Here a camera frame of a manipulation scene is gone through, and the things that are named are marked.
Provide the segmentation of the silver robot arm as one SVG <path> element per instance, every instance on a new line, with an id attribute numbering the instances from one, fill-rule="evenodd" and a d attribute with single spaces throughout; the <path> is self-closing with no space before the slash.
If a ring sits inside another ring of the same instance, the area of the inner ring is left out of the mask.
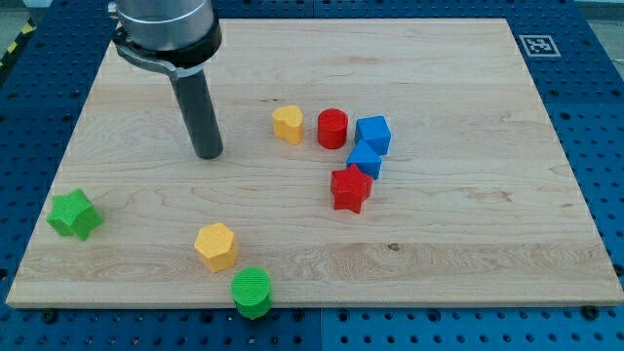
<path id="1" fill-rule="evenodd" d="M 176 80 L 192 76 L 218 51 L 222 36 L 211 0 L 114 0 L 109 16 L 118 55 Z"/>

